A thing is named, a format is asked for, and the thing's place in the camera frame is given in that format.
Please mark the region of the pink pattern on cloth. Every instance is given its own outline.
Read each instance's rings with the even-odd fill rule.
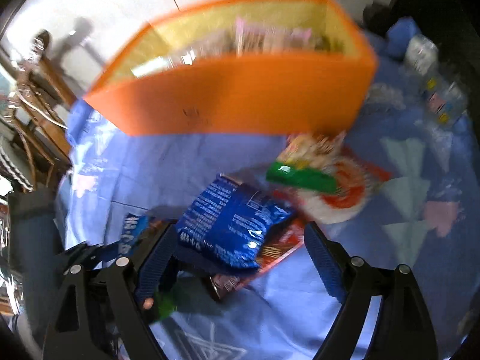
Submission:
[[[458,202],[426,202],[423,218],[432,228],[436,228],[439,237],[446,237],[457,219]]]

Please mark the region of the red snack package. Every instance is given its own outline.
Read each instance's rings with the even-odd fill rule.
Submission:
[[[212,297],[215,300],[222,300],[228,293],[246,286],[250,281],[268,272],[285,257],[290,256],[303,245],[305,225],[306,221],[303,218],[295,218],[275,239],[264,244],[257,256],[260,268],[256,274],[243,278],[222,274],[207,277],[204,284]]]

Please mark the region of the white cable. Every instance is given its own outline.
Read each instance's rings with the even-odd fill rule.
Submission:
[[[35,111],[37,111],[40,115],[42,115],[46,120],[49,122],[52,122],[53,124],[56,124],[57,126],[64,128],[65,130],[67,129],[67,126],[57,122],[56,120],[53,120],[51,117],[46,115],[43,111],[39,110],[37,107],[35,107],[32,103],[28,102],[25,100],[25,97],[20,93],[19,90],[17,90],[17,95],[20,97],[20,100],[23,101],[25,104],[27,104],[30,108],[33,108]]]

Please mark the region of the yellow label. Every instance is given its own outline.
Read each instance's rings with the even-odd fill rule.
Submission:
[[[431,78],[427,82],[427,88],[428,89],[433,89],[437,86],[437,81],[434,78]]]
[[[444,112],[443,114],[440,115],[438,120],[440,120],[441,123],[447,123],[449,120],[449,116]]]

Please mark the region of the pink package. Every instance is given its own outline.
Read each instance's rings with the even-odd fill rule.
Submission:
[[[311,28],[282,28],[258,23],[247,23],[240,17],[235,23],[237,55],[245,52],[277,53],[289,49],[312,48]]]

